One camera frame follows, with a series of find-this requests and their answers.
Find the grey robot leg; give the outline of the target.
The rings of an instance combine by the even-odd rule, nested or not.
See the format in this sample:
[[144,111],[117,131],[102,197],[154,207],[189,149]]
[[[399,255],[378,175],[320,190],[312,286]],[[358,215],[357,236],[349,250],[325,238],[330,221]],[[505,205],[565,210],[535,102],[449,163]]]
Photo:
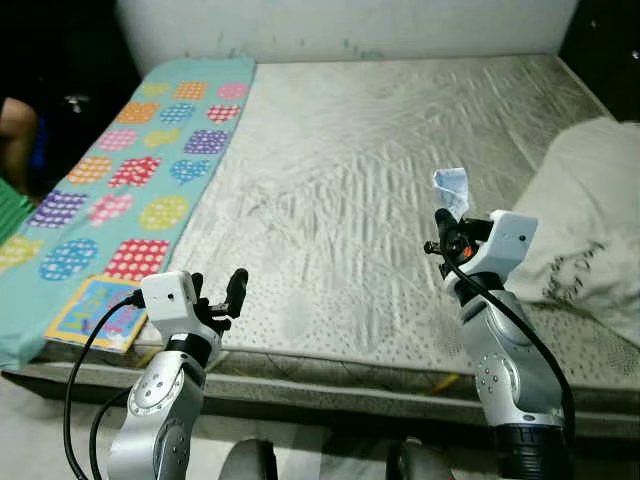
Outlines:
[[264,439],[244,439],[230,448],[218,480],[279,480],[274,444]]
[[406,438],[389,449],[385,480],[456,480],[443,451]]

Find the teal blanket with dotted shapes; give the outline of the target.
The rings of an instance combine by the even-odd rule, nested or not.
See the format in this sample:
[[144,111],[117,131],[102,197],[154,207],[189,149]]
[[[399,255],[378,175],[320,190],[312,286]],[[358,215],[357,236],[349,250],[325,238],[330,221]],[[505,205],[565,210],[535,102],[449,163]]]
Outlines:
[[152,69],[68,175],[0,244],[0,369],[26,365],[92,275],[163,273],[242,118],[255,60]]

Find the thin patterned lower mattress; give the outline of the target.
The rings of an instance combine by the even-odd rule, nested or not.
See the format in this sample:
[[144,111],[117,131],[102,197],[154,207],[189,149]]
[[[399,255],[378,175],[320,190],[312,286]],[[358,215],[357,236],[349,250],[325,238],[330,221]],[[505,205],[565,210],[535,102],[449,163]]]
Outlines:
[[[61,399],[69,364],[29,365],[27,370],[0,370],[0,376],[18,387],[49,399]],[[78,374],[72,399],[78,402],[106,401],[115,390],[131,387],[138,372],[119,367],[90,365]],[[639,436],[639,393],[623,394],[621,412],[579,411],[576,429],[579,439]],[[466,425],[485,428],[480,403],[475,399],[430,396],[402,396],[369,389],[320,387],[293,381],[268,381],[210,375],[206,380],[204,412],[303,424],[343,426],[401,425],[404,431],[421,431],[425,425]]]

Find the grey robot right leg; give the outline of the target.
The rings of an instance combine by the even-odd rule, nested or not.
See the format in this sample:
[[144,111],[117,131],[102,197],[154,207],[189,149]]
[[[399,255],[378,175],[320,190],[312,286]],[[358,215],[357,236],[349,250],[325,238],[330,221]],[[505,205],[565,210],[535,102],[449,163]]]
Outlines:
[[389,449],[385,480],[456,480],[443,451],[406,438]]

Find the green plastic stool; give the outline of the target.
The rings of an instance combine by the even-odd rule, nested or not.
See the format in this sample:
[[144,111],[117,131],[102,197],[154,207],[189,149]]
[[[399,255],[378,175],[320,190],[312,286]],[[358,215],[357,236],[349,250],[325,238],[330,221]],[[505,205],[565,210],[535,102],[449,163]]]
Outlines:
[[17,232],[32,211],[35,205],[29,198],[0,178],[0,244]]

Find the white pillow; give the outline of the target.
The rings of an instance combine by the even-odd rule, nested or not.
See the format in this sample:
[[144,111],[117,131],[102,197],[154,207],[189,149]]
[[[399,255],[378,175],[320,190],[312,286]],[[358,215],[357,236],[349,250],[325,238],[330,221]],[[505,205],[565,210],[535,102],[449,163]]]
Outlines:
[[538,229],[509,291],[639,346],[639,168],[639,124],[599,116],[558,133],[515,205]]

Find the pale blue paper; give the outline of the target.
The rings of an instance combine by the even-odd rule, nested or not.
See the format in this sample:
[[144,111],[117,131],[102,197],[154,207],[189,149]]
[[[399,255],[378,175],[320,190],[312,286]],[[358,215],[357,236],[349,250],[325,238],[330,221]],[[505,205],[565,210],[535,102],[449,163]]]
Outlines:
[[468,177],[463,168],[436,169],[431,177],[431,186],[442,209],[451,212],[456,220],[465,218],[470,210],[470,188]]

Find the yellow blue children's book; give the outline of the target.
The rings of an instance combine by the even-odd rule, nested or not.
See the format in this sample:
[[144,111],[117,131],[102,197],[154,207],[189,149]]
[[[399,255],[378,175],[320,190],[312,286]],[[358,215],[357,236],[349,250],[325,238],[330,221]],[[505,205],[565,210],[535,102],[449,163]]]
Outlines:
[[[118,305],[138,288],[140,283],[132,280],[105,275],[88,276],[47,326],[44,338],[72,346],[83,346],[110,307]],[[146,319],[145,311],[141,308],[120,308],[109,317],[104,328],[96,335],[92,348],[122,355],[133,346]]]

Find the blue plastic item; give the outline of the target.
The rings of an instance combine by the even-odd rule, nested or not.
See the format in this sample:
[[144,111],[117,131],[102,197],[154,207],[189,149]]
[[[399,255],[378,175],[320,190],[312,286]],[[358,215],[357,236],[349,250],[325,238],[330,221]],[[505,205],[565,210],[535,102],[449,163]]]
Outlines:
[[29,156],[29,166],[33,170],[45,169],[47,142],[49,142],[49,124],[46,116],[38,116],[35,142],[33,142],[32,154]]

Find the grey robot left leg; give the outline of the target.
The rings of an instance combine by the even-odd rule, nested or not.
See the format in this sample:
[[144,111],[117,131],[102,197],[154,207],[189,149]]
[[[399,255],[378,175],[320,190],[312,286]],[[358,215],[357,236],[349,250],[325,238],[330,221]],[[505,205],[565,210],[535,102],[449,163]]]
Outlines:
[[230,448],[218,480],[279,480],[274,444],[264,439],[244,439]]

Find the black tufted headboard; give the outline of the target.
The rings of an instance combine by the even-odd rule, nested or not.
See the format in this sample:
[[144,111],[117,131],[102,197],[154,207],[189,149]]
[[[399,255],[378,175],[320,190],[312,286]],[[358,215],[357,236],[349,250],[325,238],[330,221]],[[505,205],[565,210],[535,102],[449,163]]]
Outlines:
[[559,58],[618,122],[640,118],[640,0],[577,0]]

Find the person in black shorts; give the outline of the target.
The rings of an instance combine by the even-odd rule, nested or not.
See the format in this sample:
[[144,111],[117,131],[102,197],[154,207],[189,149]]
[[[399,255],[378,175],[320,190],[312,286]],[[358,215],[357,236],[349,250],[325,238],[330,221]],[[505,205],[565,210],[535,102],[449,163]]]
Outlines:
[[29,160],[35,150],[38,114],[27,102],[12,97],[0,108],[0,178],[20,195],[31,196]]

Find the grey quilted mattress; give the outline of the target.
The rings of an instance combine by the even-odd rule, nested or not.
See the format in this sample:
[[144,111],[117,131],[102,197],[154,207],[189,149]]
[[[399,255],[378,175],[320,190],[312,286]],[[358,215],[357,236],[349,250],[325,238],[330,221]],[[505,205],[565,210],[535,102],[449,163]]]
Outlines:
[[[461,166],[476,214],[515,209],[558,133],[599,116],[550,56],[257,65],[164,270],[204,274],[210,296],[250,273],[210,375],[471,401],[458,305],[422,251],[431,177]],[[0,370],[78,351],[50,340]]]

